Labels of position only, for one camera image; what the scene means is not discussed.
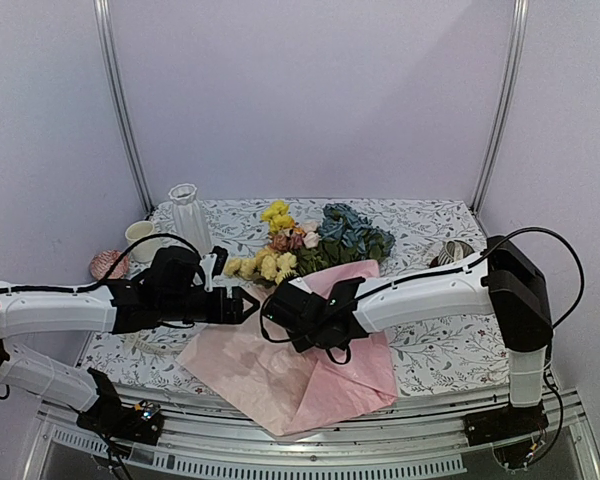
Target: white vase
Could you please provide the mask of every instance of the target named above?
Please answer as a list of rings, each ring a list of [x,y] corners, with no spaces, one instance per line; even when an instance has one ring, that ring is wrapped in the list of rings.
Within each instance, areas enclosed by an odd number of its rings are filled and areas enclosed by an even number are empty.
[[[211,251],[211,235],[204,211],[197,198],[198,188],[191,183],[176,185],[169,191],[176,233],[198,249],[200,255]]]

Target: white cup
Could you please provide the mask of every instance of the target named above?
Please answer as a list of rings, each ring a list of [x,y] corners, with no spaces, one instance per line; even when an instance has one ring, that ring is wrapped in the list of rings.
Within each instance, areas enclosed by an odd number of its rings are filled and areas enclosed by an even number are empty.
[[[124,232],[124,237],[127,239],[127,243],[131,245],[141,238],[148,237],[154,233],[156,233],[155,225],[148,221],[142,221],[136,222],[127,228],[127,231]],[[153,257],[160,247],[162,247],[160,239],[152,238],[134,248],[131,251],[131,256],[136,262],[149,263],[153,260]]]

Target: pink shell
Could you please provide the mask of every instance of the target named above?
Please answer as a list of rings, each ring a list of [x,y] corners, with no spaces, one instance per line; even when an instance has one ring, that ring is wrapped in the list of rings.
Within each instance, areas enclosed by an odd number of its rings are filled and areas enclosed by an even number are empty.
[[[91,260],[91,263],[89,264],[89,271],[91,272],[91,275],[93,275],[93,278],[100,280],[104,277],[104,274],[107,273],[107,270],[109,270],[111,265],[113,265],[113,262],[118,259],[120,254],[121,252],[118,250],[105,250],[93,257],[93,260]],[[116,267],[109,278],[122,278],[128,271],[129,257],[127,256],[120,262],[120,265]]]

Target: pink wrapping paper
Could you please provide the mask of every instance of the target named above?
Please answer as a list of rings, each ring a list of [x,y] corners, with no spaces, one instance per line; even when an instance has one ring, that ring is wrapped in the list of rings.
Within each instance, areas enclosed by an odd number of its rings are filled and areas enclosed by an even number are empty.
[[[326,297],[334,283],[379,276],[373,260],[341,265],[305,277]],[[269,292],[250,293],[261,302]],[[298,354],[289,343],[273,344],[260,334],[258,313],[239,327],[205,328],[177,362],[233,406],[274,435],[288,435],[370,413],[397,398],[391,354],[383,333],[351,342],[351,362],[334,365],[325,352]],[[284,329],[267,322],[272,338]],[[337,360],[344,353],[334,350]]]

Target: lavender wall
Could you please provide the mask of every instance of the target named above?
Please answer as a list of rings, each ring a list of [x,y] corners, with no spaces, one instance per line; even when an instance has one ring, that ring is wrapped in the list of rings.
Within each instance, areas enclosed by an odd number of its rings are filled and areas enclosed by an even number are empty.
[[[154,196],[469,200],[514,2],[111,2]]]
[[[582,257],[582,306],[557,331],[554,361],[577,385],[600,447],[600,1],[533,2],[511,116],[482,219],[491,233],[545,225]],[[543,238],[520,244],[547,273],[552,309],[576,294],[576,271]]]
[[[93,254],[121,247],[140,215],[93,2],[0,2],[0,279],[85,282]],[[80,347],[29,340],[65,360]],[[37,405],[15,391],[0,403],[0,480],[18,478]]]

